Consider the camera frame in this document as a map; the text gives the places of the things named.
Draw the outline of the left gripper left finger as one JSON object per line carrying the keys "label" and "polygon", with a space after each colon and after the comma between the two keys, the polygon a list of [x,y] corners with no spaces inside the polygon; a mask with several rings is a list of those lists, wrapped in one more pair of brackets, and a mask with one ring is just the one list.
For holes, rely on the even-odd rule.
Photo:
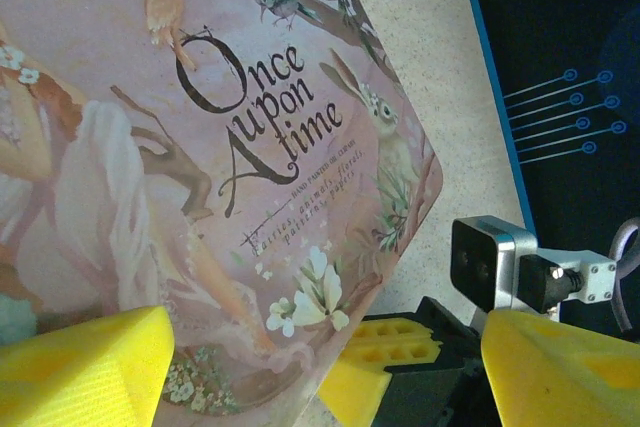
{"label": "left gripper left finger", "polygon": [[162,306],[0,346],[0,427],[152,427],[174,346]]}

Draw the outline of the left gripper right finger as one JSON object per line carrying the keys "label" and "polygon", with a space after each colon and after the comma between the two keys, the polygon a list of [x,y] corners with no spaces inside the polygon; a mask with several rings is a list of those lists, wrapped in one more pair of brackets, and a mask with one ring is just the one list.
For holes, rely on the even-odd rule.
{"label": "left gripper right finger", "polygon": [[481,354],[503,427],[640,427],[640,345],[514,310]]}

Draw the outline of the pink illustrated tin box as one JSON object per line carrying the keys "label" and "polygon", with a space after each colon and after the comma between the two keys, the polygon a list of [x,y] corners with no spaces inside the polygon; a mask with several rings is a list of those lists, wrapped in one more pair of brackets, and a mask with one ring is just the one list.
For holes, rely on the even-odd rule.
{"label": "pink illustrated tin box", "polygon": [[0,0],[0,345],[163,308],[152,427],[295,427],[442,184],[360,0]]}

